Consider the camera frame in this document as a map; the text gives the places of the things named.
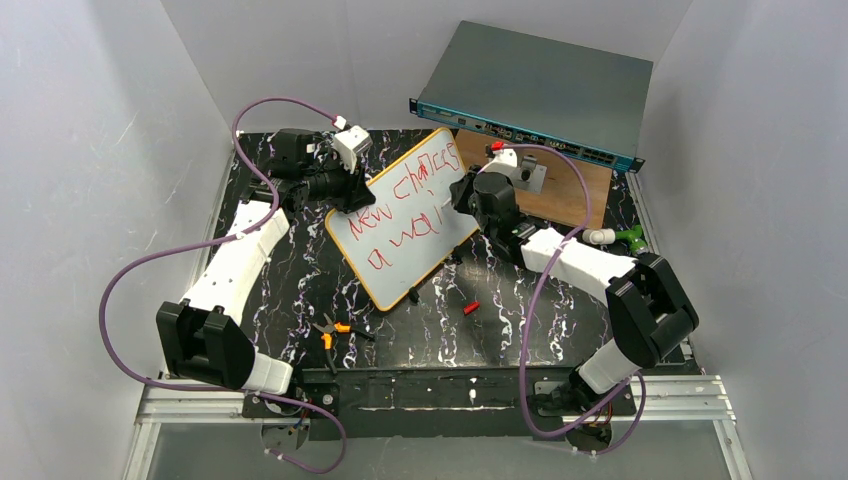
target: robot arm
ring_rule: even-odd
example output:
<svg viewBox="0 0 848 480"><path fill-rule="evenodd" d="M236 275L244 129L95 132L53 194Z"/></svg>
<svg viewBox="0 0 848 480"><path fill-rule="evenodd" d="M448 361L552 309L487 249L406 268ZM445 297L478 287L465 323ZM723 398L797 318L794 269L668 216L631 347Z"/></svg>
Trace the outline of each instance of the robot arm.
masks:
<svg viewBox="0 0 848 480"><path fill-rule="evenodd" d="M334 135L332 148L315 165L317 135L281 130L275 150L283 159L261 166L280 192L281 208L258 230L241 235L268 213L270 191L252 181L241 195L229 234L179 303L164 302L156 315L159 338L171 374L232 390L284 394L293 368L256 351L239 329L247 296L262 266L289 229L289 217L306 201L327 201L343 212L374 203L359 157L371 145L368 133L353 127Z"/></svg>
<svg viewBox="0 0 848 480"><path fill-rule="evenodd" d="M519 212L510 177L520 162L514 150L493 148L489 164L472 167L451 185L451 205L475 217L499 258L541 272L563 236ZM588 410L636 370L655 366L698 326L680 282L658 255L621 257L571 239L550 275L603 302L613 338L572 372L555 398L537 399L548 406Z"/></svg>

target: white wall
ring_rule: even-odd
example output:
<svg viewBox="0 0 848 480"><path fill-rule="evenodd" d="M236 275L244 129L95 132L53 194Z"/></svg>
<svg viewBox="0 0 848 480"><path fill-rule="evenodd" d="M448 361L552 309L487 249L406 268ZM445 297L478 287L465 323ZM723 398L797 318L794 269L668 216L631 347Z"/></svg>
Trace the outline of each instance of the white wall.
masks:
<svg viewBox="0 0 848 480"><path fill-rule="evenodd" d="M658 61L691 0L162 0L224 118L261 95L321 104L370 128L431 126L407 107L460 20ZM326 128L278 105L248 131Z"/></svg>
<svg viewBox="0 0 848 480"><path fill-rule="evenodd" d="M100 294L144 252L203 237L226 125L159 2L0 11L0 478L120 478L141 385L100 343ZM195 262L142 267L110 303L144 374L156 309Z"/></svg>
<svg viewBox="0 0 848 480"><path fill-rule="evenodd" d="M696 0L639 174L757 478L845 478L848 3Z"/></svg>

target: wooden block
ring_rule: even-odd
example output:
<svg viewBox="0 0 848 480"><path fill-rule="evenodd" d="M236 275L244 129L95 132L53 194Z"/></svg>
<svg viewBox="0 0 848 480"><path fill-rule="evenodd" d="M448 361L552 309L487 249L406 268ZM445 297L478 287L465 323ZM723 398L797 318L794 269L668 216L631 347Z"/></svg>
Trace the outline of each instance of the wooden block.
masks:
<svg viewBox="0 0 848 480"><path fill-rule="evenodd" d="M456 136L456 145L466 167L482 166L488 163L486 145L491 145L498 140L500 139L496 137L460 130L459 135ZM534 217L563 225L579 225L586 215L586 201L577 176L561 158L548 152L522 151L519 155L531 153L540 165L548 168L548 171L545 175L545 183L542 184L541 194L515 189L518 207L522 212ZM601 228L612 170L579 160L574 163L589 186L589 198L592 199L589 228Z"/></svg>

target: white plastic part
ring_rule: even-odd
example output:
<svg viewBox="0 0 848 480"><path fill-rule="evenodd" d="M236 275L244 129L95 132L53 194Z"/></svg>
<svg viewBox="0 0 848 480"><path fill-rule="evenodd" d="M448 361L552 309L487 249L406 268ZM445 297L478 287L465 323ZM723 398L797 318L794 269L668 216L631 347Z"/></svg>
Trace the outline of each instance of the white plastic part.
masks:
<svg viewBox="0 0 848 480"><path fill-rule="evenodd" d="M507 177L511 177L513 172L518 170L518 155L515 153L515 150L504 148L494 153L495 157L485 165L486 171L502 173Z"/></svg>
<svg viewBox="0 0 848 480"><path fill-rule="evenodd" d="M368 132L359 125L355 125L343 132L333 136L333 148L339 152L342 165L348 172L352 172L362 155L371 146L371 137Z"/></svg>
<svg viewBox="0 0 848 480"><path fill-rule="evenodd" d="M242 389L281 395L289 389L292 366L282 360L277 360L256 352L253 357L253 370L244 382Z"/></svg>
<svg viewBox="0 0 848 480"><path fill-rule="evenodd" d="M240 233L268 213L265 202L252 201L239 205L229 234ZM189 305L212 311L224 307L224 313L241 324L244 303L256 277L271 256L271 250L289 230L289 222L278 209L259 230L239 240L221 245L212 262L183 298Z"/></svg>
<svg viewBox="0 0 848 480"><path fill-rule="evenodd" d="M338 128L339 130L344 129L347 126L347 119L345 119L341 115L336 115L336 119L333 121L333 126Z"/></svg>
<svg viewBox="0 0 848 480"><path fill-rule="evenodd" d="M592 245L609 245L615 242L615 230L611 228L583 230L583 241Z"/></svg>
<svg viewBox="0 0 848 480"><path fill-rule="evenodd" d="M577 372L592 391L602 395L638 369L637 365L621 353L613 339L595 352Z"/></svg>
<svg viewBox="0 0 848 480"><path fill-rule="evenodd" d="M562 242L562 235L552 228L540 230L521 246L524 263L529 270L541 272ZM613 255L583 245L572 238L551 269L551 276L587 292L604 305L605 290L613 277L623 277L633 269L636 259Z"/></svg>

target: wooden board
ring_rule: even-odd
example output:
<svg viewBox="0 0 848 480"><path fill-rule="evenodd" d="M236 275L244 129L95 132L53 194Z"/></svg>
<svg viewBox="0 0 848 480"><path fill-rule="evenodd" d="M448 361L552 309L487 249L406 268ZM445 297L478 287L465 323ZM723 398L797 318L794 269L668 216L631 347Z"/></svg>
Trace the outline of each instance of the wooden board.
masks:
<svg viewBox="0 0 848 480"><path fill-rule="evenodd" d="M466 170L453 134L439 128L368 182L374 205L327 214L327 231L380 310L477 230L471 215L442 208Z"/></svg>
<svg viewBox="0 0 848 480"><path fill-rule="evenodd" d="M499 138L479 133L460 130L456 136L459 153L466 165L485 165L486 145L500 140ZM535 194L515 189L515 199L522 212L563 225L579 225L586 215L586 205L583 190L577 176L571 168L555 155L542 151L522 151L519 155L531 154L540 165L548 168L542 193ZM587 162L575 161L580 173L589 186L589 196L592 199L592 217L589 228L601 228L607 205L607 195L610 188L612 170Z"/></svg>

